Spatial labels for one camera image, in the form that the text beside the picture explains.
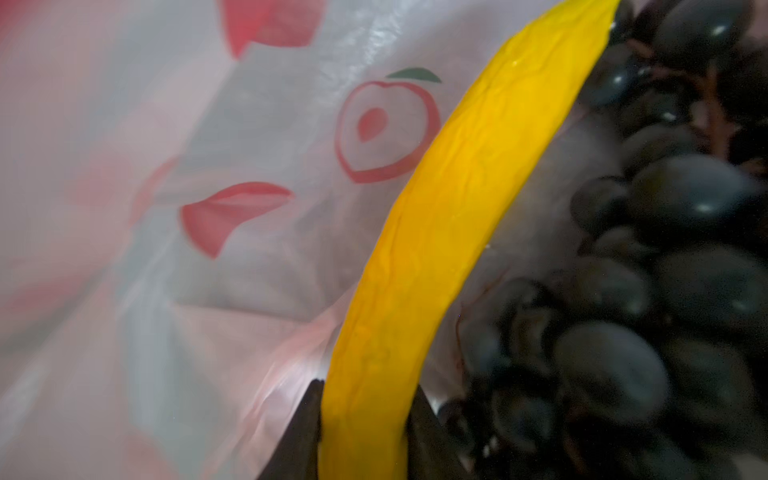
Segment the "grape stem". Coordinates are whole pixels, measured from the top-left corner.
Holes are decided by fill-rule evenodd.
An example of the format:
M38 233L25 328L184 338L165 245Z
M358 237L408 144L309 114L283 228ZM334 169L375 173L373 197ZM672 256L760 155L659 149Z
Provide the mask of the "grape stem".
M712 155L721 160L728 160L728 123L720 99L717 98L717 66L711 62L707 66L707 76L704 79L702 91L707 105L709 118L710 150Z
M656 52L653 48L634 38L627 40L627 46L634 53L645 60L653 61ZM717 66L711 62L707 66L707 73L704 77L691 74L687 71L674 70L664 67L658 63L651 66L653 78L680 77L688 80L701 93L704 104L707 108L707 136L710 139L710 153L721 160L728 160L728 144L733 129L730 128L726 119L725 110L717 97Z

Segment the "black object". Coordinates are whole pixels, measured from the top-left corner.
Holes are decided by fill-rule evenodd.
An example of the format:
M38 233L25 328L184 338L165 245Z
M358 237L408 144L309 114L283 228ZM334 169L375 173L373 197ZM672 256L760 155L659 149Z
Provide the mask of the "black object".
M720 100L729 116L742 123L768 112L768 47L748 51L718 78Z
M320 403L325 382L313 380L286 432L257 480L317 480ZM471 480L421 387L406 426L409 480Z
M653 280L642 269L611 258L581 257L566 280L563 298L578 319L641 325L656 309Z
M600 238L594 241L591 253L595 257L608 257L642 265L652 260L659 252L656 247L640 242L631 225L622 225L600 235Z
M325 384L313 380L306 387L299 408L258 480L317 480L320 402Z
M641 61L624 45L605 49L581 88L579 99L591 107L619 101L637 80Z
M621 145L621 168L627 178L666 157L696 153L696 137L687 125L653 124Z
M768 125L742 128L730 139L730 163L740 165L754 158L768 158Z
M700 69L739 41L753 10L753 0L683 0L659 25L654 50L669 67Z
M759 206L761 186L715 157L687 154L645 167L632 180L627 208L643 240L675 243L726 231Z
M579 323L554 345L568 395L616 425L641 425L667 403L670 382L656 351L632 330L608 322Z
M611 23L611 30L608 34L608 44L616 45L627 39L632 30L632 21L634 20L634 6L630 0L621 0L616 8L616 15Z
M650 44L654 40L656 30L661 25L667 13L675 8L680 0L651 0L634 21L632 36L637 40Z
M628 137L652 124L685 124L691 120L690 104L696 96L690 85L676 78L642 84L621 105L621 133Z
M571 198L571 217L593 237L627 221L627 184L601 177L581 185Z

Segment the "yellow strip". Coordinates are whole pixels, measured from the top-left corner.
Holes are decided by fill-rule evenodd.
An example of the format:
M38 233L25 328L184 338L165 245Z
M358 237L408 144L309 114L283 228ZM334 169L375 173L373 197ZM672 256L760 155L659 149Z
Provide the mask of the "yellow strip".
M567 0L509 40L389 213L323 393L320 480L405 480L405 423L445 311L607 43L618 0Z

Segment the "peach logo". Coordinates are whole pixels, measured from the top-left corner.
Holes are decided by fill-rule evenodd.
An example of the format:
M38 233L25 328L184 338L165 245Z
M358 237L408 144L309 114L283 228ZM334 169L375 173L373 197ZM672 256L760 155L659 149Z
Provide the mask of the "peach logo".
M219 0L232 55L248 43L306 47L323 20L326 0Z
M181 226L197 248L216 258L239 225L282 207L292 198L290 190L267 182L233 185L184 205L179 212Z
M387 76L441 83L425 68ZM334 148L352 181L371 184L416 168L440 130L435 99L410 81L369 81L349 94L336 122Z

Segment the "wrinkled plastic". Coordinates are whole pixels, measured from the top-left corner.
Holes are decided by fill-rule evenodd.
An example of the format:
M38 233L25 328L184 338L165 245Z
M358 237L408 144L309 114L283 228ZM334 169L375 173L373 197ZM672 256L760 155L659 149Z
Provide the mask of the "wrinkled plastic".
M5 2L2 477L253 478L420 155L554 3Z

